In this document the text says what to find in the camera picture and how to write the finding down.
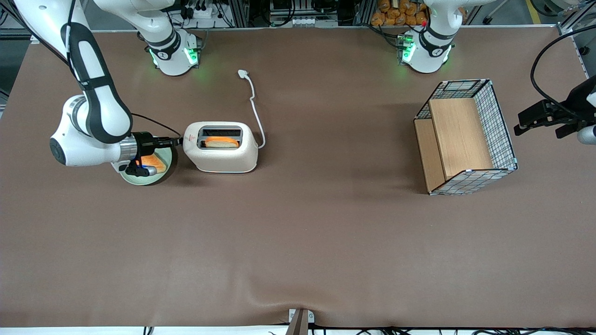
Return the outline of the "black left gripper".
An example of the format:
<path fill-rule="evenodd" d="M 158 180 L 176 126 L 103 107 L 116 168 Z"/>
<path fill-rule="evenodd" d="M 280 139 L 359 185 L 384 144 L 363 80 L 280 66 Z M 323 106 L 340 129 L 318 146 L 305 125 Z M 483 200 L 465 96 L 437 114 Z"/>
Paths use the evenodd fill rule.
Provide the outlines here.
<path fill-rule="evenodd" d="M 574 87 L 565 99 L 565 108 L 574 113 L 586 127 L 595 125 L 595 85 L 596 77 L 590 77 Z M 519 112 L 519 123 L 514 127 L 515 136 L 520 136 L 537 127 L 551 127 L 568 121 L 568 114 L 558 106 L 541 100 Z M 562 139 L 578 131 L 577 123 L 564 124 L 555 130 L 557 139 Z"/>

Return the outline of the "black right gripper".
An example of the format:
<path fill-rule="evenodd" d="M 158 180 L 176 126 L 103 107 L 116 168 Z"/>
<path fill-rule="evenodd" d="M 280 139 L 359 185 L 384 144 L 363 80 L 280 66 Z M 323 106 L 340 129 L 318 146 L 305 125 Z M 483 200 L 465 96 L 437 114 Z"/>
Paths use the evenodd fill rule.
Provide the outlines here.
<path fill-rule="evenodd" d="M 134 139 L 136 142 L 136 155 L 134 160 L 142 160 L 142 157 L 152 155 L 155 149 L 160 144 L 160 147 L 177 147 L 181 146 L 183 138 L 168 137 L 168 136 L 153 136 L 149 132 L 134 132 Z"/>

